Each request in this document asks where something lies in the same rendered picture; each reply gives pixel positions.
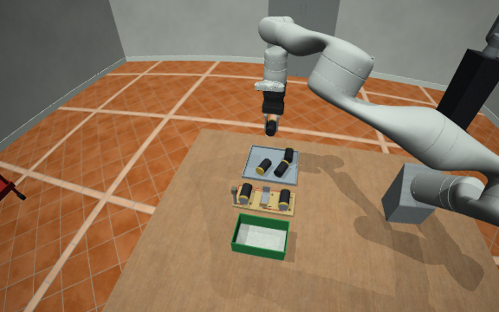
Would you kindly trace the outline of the green open box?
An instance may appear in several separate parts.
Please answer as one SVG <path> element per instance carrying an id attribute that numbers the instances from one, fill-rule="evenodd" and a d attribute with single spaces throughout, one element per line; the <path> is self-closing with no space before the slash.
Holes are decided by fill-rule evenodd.
<path id="1" fill-rule="evenodd" d="M 238 253 L 281 261 L 286 254 L 288 230 L 286 220 L 239 212 L 230 242 L 231 249 Z"/>

